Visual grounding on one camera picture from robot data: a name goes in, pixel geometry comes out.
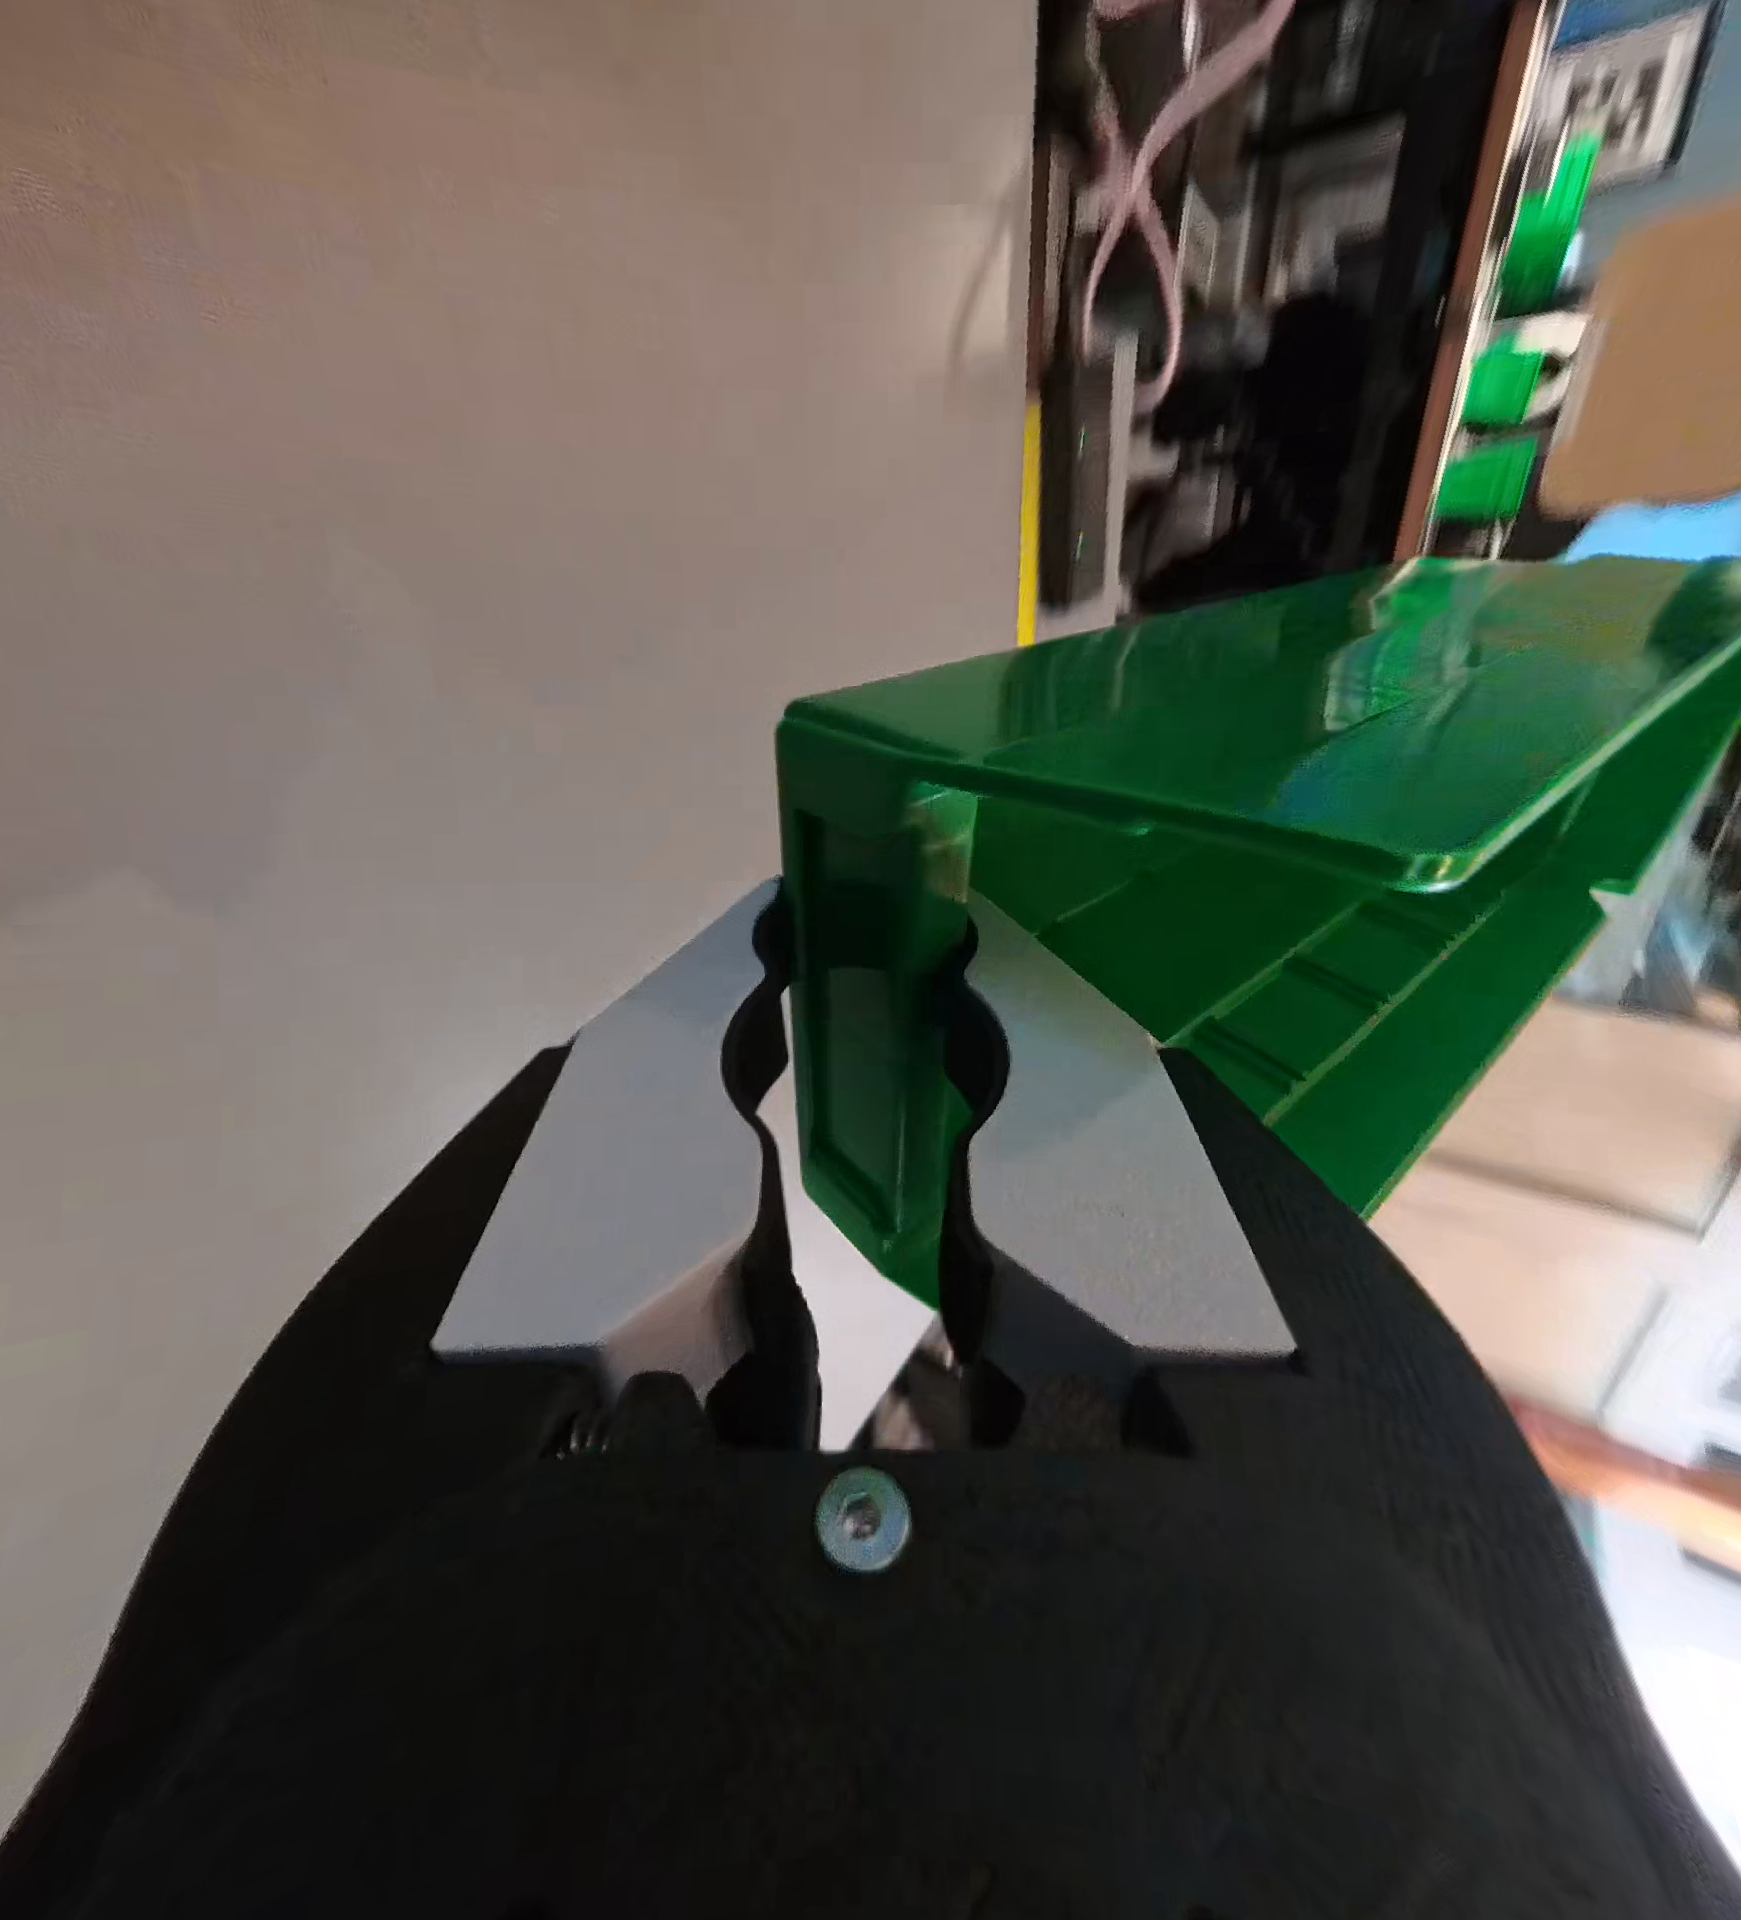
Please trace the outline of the wooden workbench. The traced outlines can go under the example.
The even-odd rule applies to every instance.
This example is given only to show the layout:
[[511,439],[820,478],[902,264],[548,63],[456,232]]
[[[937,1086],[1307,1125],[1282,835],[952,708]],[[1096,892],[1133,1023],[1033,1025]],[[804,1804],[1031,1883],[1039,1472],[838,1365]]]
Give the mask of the wooden workbench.
[[1540,69],[1553,43],[1558,13],[1559,3],[1553,2],[1516,2],[1505,11],[1487,115],[1452,256],[1450,291],[1442,302],[1409,483],[1396,525],[1389,556],[1396,563],[1422,558],[1432,543],[1442,471],[1457,439],[1470,364],[1494,311],[1505,237],[1524,191],[1528,121]]

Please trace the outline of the green bins clear case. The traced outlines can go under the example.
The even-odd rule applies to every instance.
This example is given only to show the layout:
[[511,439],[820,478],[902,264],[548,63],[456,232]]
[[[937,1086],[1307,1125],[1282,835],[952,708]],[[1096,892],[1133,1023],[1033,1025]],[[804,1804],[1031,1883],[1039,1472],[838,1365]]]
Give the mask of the green bins clear case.
[[1517,197],[1487,282],[1475,346],[1465,350],[1457,419],[1428,509],[1444,525],[1497,530],[1524,505],[1538,460],[1538,390],[1561,346],[1516,343],[1516,326],[1551,312],[1568,253],[1602,157],[1602,134],[1567,127],[1536,168],[1538,189]]

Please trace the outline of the green plastic bin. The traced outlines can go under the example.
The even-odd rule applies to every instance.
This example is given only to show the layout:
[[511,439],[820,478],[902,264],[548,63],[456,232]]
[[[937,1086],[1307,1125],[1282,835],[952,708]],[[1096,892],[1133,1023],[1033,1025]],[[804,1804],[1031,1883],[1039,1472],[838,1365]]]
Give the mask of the green plastic bin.
[[804,1185],[937,1299],[976,890],[1369,1217],[1741,726],[1741,559],[1424,559],[791,703]]

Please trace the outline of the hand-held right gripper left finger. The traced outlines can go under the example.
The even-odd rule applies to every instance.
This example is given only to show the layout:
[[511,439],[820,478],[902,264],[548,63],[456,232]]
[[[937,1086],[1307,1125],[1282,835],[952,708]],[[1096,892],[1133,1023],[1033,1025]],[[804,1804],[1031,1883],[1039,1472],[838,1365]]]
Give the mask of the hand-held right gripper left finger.
[[575,1031],[436,1361],[572,1365],[597,1408],[669,1374],[727,1444],[815,1444],[818,1336],[762,1111],[787,1069],[789,958],[766,880]]

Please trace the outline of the brown cardboard panel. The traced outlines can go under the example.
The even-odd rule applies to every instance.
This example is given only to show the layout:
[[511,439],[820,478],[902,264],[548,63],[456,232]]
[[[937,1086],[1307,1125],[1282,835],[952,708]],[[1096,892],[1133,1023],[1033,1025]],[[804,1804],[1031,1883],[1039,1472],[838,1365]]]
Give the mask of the brown cardboard panel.
[[1625,232],[1538,478],[1551,520],[1741,492],[1741,197]]

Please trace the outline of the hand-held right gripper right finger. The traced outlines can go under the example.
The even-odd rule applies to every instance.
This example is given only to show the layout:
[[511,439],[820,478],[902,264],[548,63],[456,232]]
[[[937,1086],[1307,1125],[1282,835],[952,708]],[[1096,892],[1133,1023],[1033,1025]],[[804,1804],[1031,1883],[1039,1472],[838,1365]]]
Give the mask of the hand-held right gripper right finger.
[[1157,1044],[995,905],[972,905],[945,1066],[938,1316],[959,1363],[1121,1400],[1176,1363],[1282,1366],[1289,1325]]

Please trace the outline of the framed fiducial tag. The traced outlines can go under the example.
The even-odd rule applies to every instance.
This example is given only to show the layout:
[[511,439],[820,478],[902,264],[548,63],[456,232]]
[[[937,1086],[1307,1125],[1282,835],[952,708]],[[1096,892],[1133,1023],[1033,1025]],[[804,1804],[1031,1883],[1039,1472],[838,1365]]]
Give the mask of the framed fiducial tag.
[[1591,191],[1659,179],[1683,154],[1722,5],[1571,2],[1529,113],[1540,157],[1592,139]]

